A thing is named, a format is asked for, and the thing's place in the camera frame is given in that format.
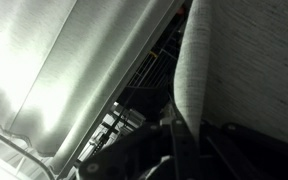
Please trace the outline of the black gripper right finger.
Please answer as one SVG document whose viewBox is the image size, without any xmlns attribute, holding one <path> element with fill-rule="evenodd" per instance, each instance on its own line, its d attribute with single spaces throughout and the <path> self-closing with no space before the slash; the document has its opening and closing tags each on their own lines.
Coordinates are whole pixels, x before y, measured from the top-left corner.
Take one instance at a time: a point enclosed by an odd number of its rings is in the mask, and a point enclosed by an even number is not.
<svg viewBox="0 0 288 180">
<path fill-rule="evenodd" d="M 204 180 L 288 180 L 288 143 L 236 123 L 200 127 Z"/>
</svg>

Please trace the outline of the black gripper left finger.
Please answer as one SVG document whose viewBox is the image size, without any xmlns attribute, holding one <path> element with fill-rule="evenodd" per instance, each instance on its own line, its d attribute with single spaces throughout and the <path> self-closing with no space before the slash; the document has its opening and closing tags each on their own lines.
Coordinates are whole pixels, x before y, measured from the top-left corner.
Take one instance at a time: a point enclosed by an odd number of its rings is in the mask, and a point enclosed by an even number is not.
<svg viewBox="0 0 288 180">
<path fill-rule="evenodd" d="M 84 160 L 77 180 L 139 180 L 152 168 L 148 180 L 180 180 L 176 142 L 184 123 L 148 123 Z"/>
</svg>

